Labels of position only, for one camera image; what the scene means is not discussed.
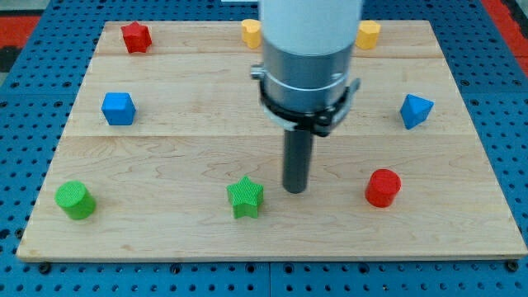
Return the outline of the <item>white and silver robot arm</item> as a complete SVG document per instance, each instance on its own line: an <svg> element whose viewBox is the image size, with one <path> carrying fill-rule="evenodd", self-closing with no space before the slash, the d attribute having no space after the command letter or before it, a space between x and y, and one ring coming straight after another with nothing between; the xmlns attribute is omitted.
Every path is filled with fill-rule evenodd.
<svg viewBox="0 0 528 297"><path fill-rule="evenodd" d="M262 63L252 66L264 112L286 131L325 137L351 109L350 60L362 0L261 0Z"/></svg>

